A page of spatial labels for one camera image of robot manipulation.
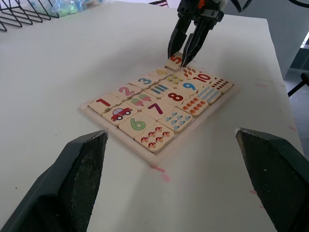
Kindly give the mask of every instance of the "number 2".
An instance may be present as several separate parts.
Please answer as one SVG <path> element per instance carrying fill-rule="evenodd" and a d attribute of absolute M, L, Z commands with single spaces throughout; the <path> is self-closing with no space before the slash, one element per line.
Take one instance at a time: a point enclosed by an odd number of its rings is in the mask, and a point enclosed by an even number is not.
<path fill-rule="evenodd" d="M 126 96 L 130 96 L 130 95 L 132 95 L 133 93 L 135 93 L 135 91 L 131 91 L 131 92 L 130 92 L 130 90 L 129 90 L 128 87 L 121 87 L 121 88 L 119 89 L 119 92 L 122 93 L 123 91 L 126 92 Z"/>
<path fill-rule="evenodd" d="M 104 101 L 102 98 L 98 99 L 97 102 L 103 103 L 106 106 L 111 106 L 107 101 Z"/>
<path fill-rule="evenodd" d="M 154 103 L 154 104 L 148 106 L 148 109 L 152 109 L 154 107 L 156 108 L 156 110 L 158 111 L 159 114 L 161 114 L 161 115 L 163 114 L 163 111 L 161 110 L 161 108 L 158 106 L 157 103 Z"/>
<path fill-rule="evenodd" d="M 142 129 L 144 129 L 146 127 L 146 123 L 144 123 L 143 121 L 135 121 L 135 119 L 131 119 L 131 127 L 136 130 L 136 131 L 141 131 Z"/>
<path fill-rule="evenodd" d="M 181 95 L 177 95 L 176 93 L 169 93 L 168 97 L 173 98 L 173 100 L 176 102 L 180 102 L 183 100 L 183 97 Z"/>
<path fill-rule="evenodd" d="M 146 78 L 140 78 L 140 79 L 138 79 L 137 81 L 138 81 L 138 82 L 143 81 L 144 85 L 148 85 L 148 84 L 151 83 L 151 80 L 148 80 L 148 79 L 146 79 Z"/>
<path fill-rule="evenodd" d="M 206 74 L 199 74 L 199 75 L 197 75 L 198 77 L 193 77 L 193 79 L 196 79 L 196 80 L 199 80 L 199 81 L 202 81 L 202 82 L 206 82 L 206 81 L 208 81 L 208 80 L 210 80 L 211 79 L 211 77 L 210 76 L 207 76 Z"/>
<path fill-rule="evenodd" d="M 196 90 L 195 86 L 192 85 L 191 83 L 184 83 L 184 84 L 183 84 L 183 87 L 185 87 L 185 88 L 191 88 L 191 89 L 193 89 L 193 90 Z"/>
<path fill-rule="evenodd" d="M 171 58 L 169 58 L 171 61 L 174 61 L 176 64 L 179 64 L 182 59 L 180 57 L 177 57 L 175 55 L 171 56 Z"/>

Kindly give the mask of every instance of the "blue number 9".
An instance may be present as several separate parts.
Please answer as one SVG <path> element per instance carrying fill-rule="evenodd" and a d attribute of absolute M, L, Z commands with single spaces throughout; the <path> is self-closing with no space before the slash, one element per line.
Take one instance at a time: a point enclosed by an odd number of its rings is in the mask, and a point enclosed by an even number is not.
<path fill-rule="evenodd" d="M 195 86 L 192 85 L 191 83 L 184 83 L 184 84 L 183 84 L 183 87 L 185 87 L 185 88 L 191 88 L 191 89 L 193 89 L 193 90 L 196 90 Z"/>
<path fill-rule="evenodd" d="M 151 83 L 151 80 L 148 80 L 148 79 L 145 79 L 145 78 L 140 78 L 137 80 L 138 82 L 141 82 L 143 81 L 144 82 L 144 85 L 148 85 Z"/>

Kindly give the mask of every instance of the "wooden puzzle board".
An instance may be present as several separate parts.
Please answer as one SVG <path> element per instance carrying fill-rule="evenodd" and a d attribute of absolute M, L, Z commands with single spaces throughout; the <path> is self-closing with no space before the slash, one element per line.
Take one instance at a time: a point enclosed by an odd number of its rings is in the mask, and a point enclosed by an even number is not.
<path fill-rule="evenodd" d="M 82 104 L 80 110 L 151 165 L 158 166 L 169 153 L 177 149 L 191 132 L 218 110 L 238 89 L 230 81 L 217 79 L 189 66 L 180 68 L 181 60 L 182 54 L 177 53 L 167 61 L 164 68 L 161 67 L 101 97 L 92 99 Z M 158 75 L 158 71 L 162 70 L 165 74 Z M 146 101 L 143 101 L 141 96 L 146 97 Z M 205 101 L 206 105 L 195 105 L 193 100 L 196 100 L 196 103 Z M 172 120 L 171 116 L 174 117 L 177 112 L 180 112 L 178 114 L 180 118 L 183 115 L 187 116 L 185 118 L 188 119 L 188 122 L 186 120 Z M 147 117 L 151 124 L 143 129 L 143 132 L 139 132 L 138 128 L 132 130 L 134 123 L 139 121 L 134 119 L 134 115 L 137 114 L 144 119 Z M 177 121 L 182 122 L 183 128 L 177 131 L 182 125 L 178 124 L 173 130 L 172 126 L 166 125 L 168 120 L 171 120 L 171 125 Z M 162 130 L 159 132 L 157 128 L 162 127 L 165 129 L 161 135 Z M 170 138 L 164 138 L 165 133 L 172 134 L 172 136 L 167 135 Z"/>

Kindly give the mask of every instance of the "teal number 3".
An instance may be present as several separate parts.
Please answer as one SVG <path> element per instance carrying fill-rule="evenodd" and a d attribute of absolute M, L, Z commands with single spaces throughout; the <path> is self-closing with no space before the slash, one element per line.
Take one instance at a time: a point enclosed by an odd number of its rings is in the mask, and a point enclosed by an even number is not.
<path fill-rule="evenodd" d="M 137 121 L 135 122 L 135 119 L 131 119 L 131 127 L 136 131 L 141 131 L 142 129 L 145 129 L 146 123 L 143 121 Z"/>
<path fill-rule="evenodd" d="M 151 80 L 148 80 L 148 79 L 146 79 L 146 78 L 140 78 L 140 79 L 138 79 L 137 80 L 138 82 L 144 82 L 144 85 L 148 85 L 148 84 L 150 84 L 151 83 Z"/>
<path fill-rule="evenodd" d="M 185 87 L 185 88 L 191 88 L 191 89 L 193 89 L 193 90 L 196 90 L 195 86 L 192 85 L 191 83 L 184 83 L 184 84 L 183 84 L 183 87 Z"/>

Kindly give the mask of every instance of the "mushroom illustration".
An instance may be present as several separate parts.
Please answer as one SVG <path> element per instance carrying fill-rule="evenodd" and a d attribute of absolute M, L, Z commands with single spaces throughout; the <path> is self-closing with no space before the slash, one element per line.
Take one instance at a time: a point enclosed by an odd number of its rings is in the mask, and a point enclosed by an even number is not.
<path fill-rule="evenodd" d="M 147 142 L 148 142 L 148 139 L 149 139 L 148 137 L 142 137 L 142 138 L 140 139 L 140 142 L 141 142 L 141 143 L 144 143 L 144 142 L 147 143 Z"/>
<path fill-rule="evenodd" d="M 156 127 L 155 128 L 155 132 L 161 132 L 162 131 L 162 127 Z"/>
<path fill-rule="evenodd" d="M 149 136 L 149 137 L 155 137 L 155 132 L 149 132 L 149 133 L 148 133 L 148 136 Z"/>
<path fill-rule="evenodd" d="M 155 144 L 156 144 L 156 143 L 149 143 L 149 144 L 148 144 L 148 148 L 155 148 Z"/>
<path fill-rule="evenodd" d="M 157 143 L 157 142 L 163 142 L 163 138 L 162 137 L 156 137 L 156 139 L 155 139 L 155 142 Z"/>
<path fill-rule="evenodd" d="M 166 136 L 166 137 L 169 137 L 169 132 L 167 132 L 167 131 L 166 131 L 166 132 L 163 132 L 163 133 L 162 133 L 162 136 L 163 136 L 163 137 L 165 137 L 165 136 Z"/>

